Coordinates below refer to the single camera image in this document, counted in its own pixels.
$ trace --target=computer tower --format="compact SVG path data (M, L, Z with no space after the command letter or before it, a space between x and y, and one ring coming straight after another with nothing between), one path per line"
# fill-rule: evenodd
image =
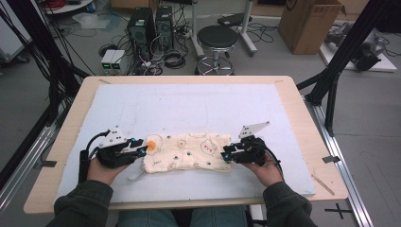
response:
M160 50L174 48L173 9L171 6L159 6L156 11L156 31Z
M135 8L127 25L129 38L134 51L141 58L150 61L156 50L156 29L151 8Z

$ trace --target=orange sticker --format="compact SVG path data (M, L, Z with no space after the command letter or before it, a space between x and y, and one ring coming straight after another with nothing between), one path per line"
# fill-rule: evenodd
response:
M147 151L154 151L156 149L156 142L150 140L147 141L148 149Z

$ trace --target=concrete floor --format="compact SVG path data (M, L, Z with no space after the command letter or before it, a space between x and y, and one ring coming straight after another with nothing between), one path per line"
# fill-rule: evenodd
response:
M97 75L103 75L98 49L110 44L113 37L124 35L127 22L120 17L103 14L113 27L108 29L79 29L72 24L71 15L66 13L57 18L62 27L71 28L67 40L77 50L86 64ZM218 16L199 19L200 28L216 24ZM254 23L276 26L278 18L254 17ZM230 52L230 61L237 75L291 76L295 83L320 73L325 64L317 55L294 56L289 51L277 30L268 31L272 43L256 42L258 52L250 57L242 42ZM390 50L401 52L401 37L381 34L390 44ZM187 42L189 53L186 66L179 70L165 69L163 75L194 75L197 62L192 43ZM75 65L89 72L86 66L72 54ZM401 68L401 57L389 60ZM40 74L36 64L13 62L0 69L0 169L18 148L33 124L48 104L48 83ZM311 87L300 93L306 95ZM338 97L334 115L334 133L345 161L351 171L372 223L375 226L401 226L401 73L357 72L344 70L340 77ZM32 169L17 195L0 217L0 226L44 226L52 215L31 216L23 211L26 197L39 170ZM319 226L357 226L352 213L324 209L350 210L347 201L313 202L312 218ZM116 213L111 212L108 226L115 224Z

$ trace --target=black stool seat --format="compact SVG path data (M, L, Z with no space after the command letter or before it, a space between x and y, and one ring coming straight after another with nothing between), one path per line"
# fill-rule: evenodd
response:
M227 26L207 26L198 32L198 41L211 48L229 48L236 44L238 36Z

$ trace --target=cardboard box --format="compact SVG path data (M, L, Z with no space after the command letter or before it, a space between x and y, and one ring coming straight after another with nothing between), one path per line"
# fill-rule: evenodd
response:
M135 8L151 8L153 12L159 6L158 0L112 0L112 8L124 12L132 12Z
M278 31L292 54L317 54L342 9L338 0L287 0Z

